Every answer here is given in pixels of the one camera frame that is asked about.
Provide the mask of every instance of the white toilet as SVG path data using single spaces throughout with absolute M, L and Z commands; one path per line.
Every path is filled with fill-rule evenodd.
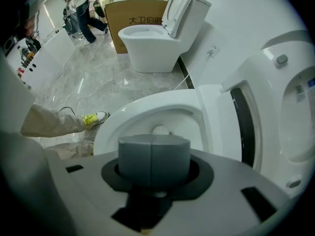
M 101 126 L 94 155 L 118 138 L 164 126 L 191 147 L 247 163 L 295 196 L 315 163 L 313 45 L 277 44 L 248 58 L 221 85 L 162 92 L 136 100 Z
M 169 0 L 162 26 L 135 25 L 119 31 L 133 69 L 140 73 L 171 72 L 180 54 L 195 40 L 211 4 L 205 0 Z

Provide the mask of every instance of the power outlet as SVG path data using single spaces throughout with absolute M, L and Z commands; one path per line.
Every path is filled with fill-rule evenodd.
M 220 48 L 217 46 L 217 45 L 214 45 L 212 48 L 211 48 L 211 57 L 215 57 L 220 51 Z

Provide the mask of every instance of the toilet seat lid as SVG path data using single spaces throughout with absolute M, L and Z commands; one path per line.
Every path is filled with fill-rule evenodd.
M 181 22 L 191 0 L 169 0 L 162 17 L 162 25 L 171 37 L 176 37 Z

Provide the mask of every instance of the cardboard box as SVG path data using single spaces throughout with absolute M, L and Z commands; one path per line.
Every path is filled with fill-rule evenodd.
M 133 25 L 161 25 L 167 2 L 160 0 L 124 0 L 108 3 L 106 17 L 117 53 L 127 53 L 118 32 Z

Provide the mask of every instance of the tile floor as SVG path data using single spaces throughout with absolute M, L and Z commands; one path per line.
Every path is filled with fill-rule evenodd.
M 96 36 L 97 41 L 84 46 L 83 41 L 71 38 L 77 49 L 63 73 L 51 85 L 43 88 L 37 104 L 60 110 L 71 107 L 76 115 L 105 110 L 111 114 L 126 104 L 159 92 L 173 90 L 183 79 L 175 65 L 172 73 L 143 74 L 135 72 L 128 54 L 117 54 L 110 34 Z M 178 89 L 186 89 L 182 83 Z M 70 109 L 62 110 L 72 114 Z M 45 147 L 55 144 L 94 140 L 98 128 L 56 138 L 44 138 Z

